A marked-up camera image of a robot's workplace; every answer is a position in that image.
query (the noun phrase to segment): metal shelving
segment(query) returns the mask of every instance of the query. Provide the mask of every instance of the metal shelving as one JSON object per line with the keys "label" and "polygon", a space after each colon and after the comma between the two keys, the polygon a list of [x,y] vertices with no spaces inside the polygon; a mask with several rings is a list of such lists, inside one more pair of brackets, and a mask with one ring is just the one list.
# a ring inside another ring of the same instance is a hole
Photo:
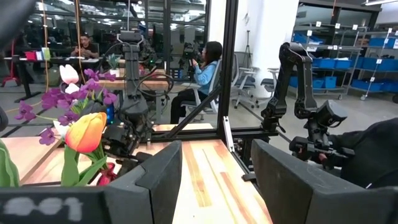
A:
{"label": "metal shelving", "polygon": [[[308,52],[316,52],[317,50],[334,50],[337,51],[336,58],[339,57],[340,54],[349,53],[348,58],[352,58],[355,60],[352,67],[348,69],[335,69],[335,68],[313,68],[313,70],[318,71],[329,71],[332,72],[331,76],[335,76],[335,72],[344,72],[343,81],[341,85],[336,84],[336,88],[314,88],[314,95],[338,95],[338,99],[341,100],[343,95],[348,94],[348,88],[344,86],[346,78],[349,78],[349,83],[353,78],[353,73],[355,71],[356,64],[358,62],[359,55],[362,51],[362,47],[355,46],[355,43],[359,37],[359,34],[363,31],[366,31],[367,27],[359,27],[356,25],[353,26],[341,26],[340,24],[331,25],[331,24],[322,24],[321,22],[310,23],[310,24],[297,24],[296,26],[300,27],[308,27],[307,29],[307,42],[302,44],[303,47],[307,49]],[[325,44],[314,44],[314,41],[311,40],[313,31],[320,30],[328,30],[334,28],[336,30],[335,34],[341,36],[340,43],[338,45],[325,45]],[[353,45],[343,45],[343,40],[346,35],[355,36]],[[288,89],[290,92],[295,93],[297,96],[297,89],[295,87],[289,86]]]}
{"label": "metal shelving", "polygon": [[[376,76],[378,76],[380,73],[384,73],[384,78],[385,78],[387,73],[392,73],[392,72],[398,73],[398,70],[391,70],[391,71],[378,70],[379,65],[382,63],[382,60],[384,59],[384,58],[382,58],[384,51],[385,50],[397,50],[398,49],[398,48],[396,48],[396,49],[394,49],[394,48],[393,49],[387,49],[386,48],[386,44],[388,43],[389,38],[395,37],[395,38],[398,39],[398,31],[392,30],[390,28],[388,31],[364,31],[364,32],[360,32],[359,35],[362,36],[362,39],[364,39],[366,36],[371,35],[373,37],[384,38],[384,40],[385,40],[383,46],[363,46],[363,42],[361,43],[361,47],[366,47],[367,48],[367,51],[365,53],[365,57],[369,57],[371,53],[374,53],[374,52],[371,52],[372,49],[380,50],[379,52],[377,52],[377,57],[376,57],[376,61],[377,62],[376,62],[376,67],[375,67],[374,70],[365,69],[365,68],[356,68],[356,66],[354,67],[355,70],[360,70],[360,73],[359,73],[359,76],[358,76],[358,80],[364,78],[365,72],[372,72],[372,74],[370,76],[370,79],[369,79],[370,82],[369,82],[368,89],[365,90],[365,89],[361,89],[361,88],[355,88],[355,87],[351,86],[351,81],[349,82],[349,85],[347,86],[347,89],[353,89],[353,90],[364,92],[364,94],[361,96],[361,100],[365,100],[368,97],[369,93],[382,93],[382,92],[385,92],[385,91],[382,91],[382,90],[380,90],[380,91],[379,90],[378,91],[372,91],[371,90],[372,84],[376,81]],[[394,102],[395,102],[394,98],[397,98],[397,97],[398,97],[397,94],[395,96],[393,96],[393,101]]]}

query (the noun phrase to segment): black pants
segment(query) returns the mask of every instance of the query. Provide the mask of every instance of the black pants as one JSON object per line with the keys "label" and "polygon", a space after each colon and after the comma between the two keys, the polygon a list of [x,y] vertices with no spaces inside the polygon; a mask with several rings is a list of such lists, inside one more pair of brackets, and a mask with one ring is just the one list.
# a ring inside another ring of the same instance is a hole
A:
{"label": "black pants", "polygon": [[[203,101],[207,95],[198,91],[199,99]],[[195,94],[192,89],[187,89],[178,93],[178,95],[172,101],[171,118],[170,124],[178,124],[180,118],[184,118],[186,110],[184,106],[181,106],[183,101],[195,101]]]}

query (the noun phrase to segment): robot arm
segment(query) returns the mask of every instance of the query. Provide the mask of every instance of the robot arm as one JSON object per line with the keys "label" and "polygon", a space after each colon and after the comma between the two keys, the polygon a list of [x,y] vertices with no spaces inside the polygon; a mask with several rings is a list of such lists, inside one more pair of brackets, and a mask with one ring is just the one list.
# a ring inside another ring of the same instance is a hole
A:
{"label": "robot arm", "polygon": [[304,128],[308,131],[308,137],[295,137],[289,149],[295,156],[305,161],[311,158],[318,159],[321,153],[326,155],[329,161],[333,161],[334,157],[346,159],[353,156],[354,151],[351,149],[333,148],[328,138],[328,128],[338,126],[347,115],[331,100],[327,100],[318,108],[312,92],[312,59],[307,51],[301,44],[284,43],[279,50],[279,60],[280,70],[274,96],[261,111],[261,116],[264,118],[262,127],[270,132],[276,131],[276,127],[281,128],[279,120],[286,114],[285,97],[293,68],[296,66],[298,94],[294,115],[298,119],[307,119]]}

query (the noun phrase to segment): woman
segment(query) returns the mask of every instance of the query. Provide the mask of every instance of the woman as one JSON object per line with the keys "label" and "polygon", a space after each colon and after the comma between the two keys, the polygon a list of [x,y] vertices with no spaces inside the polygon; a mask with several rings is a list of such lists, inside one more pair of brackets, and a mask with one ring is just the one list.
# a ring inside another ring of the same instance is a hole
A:
{"label": "woman", "polygon": [[[217,62],[223,53],[223,47],[217,41],[206,43],[206,47],[202,51],[202,57],[205,63],[199,68],[198,62],[193,60],[195,68],[195,81],[201,87],[198,89],[199,99],[204,100],[209,94],[209,87],[213,74],[216,70]],[[195,101],[195,94],[192,89],[187,89],[178,93],[172,101],[170,124],[178,124],[180,118],[184,118],[185,107],[181,106],[183,101]]]}

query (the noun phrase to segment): light fixture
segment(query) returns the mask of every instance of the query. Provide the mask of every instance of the light fixture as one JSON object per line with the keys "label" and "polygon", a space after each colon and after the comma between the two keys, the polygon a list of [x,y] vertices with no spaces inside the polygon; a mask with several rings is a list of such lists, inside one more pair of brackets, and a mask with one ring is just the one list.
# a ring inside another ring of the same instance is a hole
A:
{"label": "light fixture", "polygon": [[391,3],[391,2],[396,2],[398,0],[374,0],[374,1],[369,1],[366,0],[366,2],[362,3],[363,6],[374,6],[378,4],[385,4],[385,3]]}

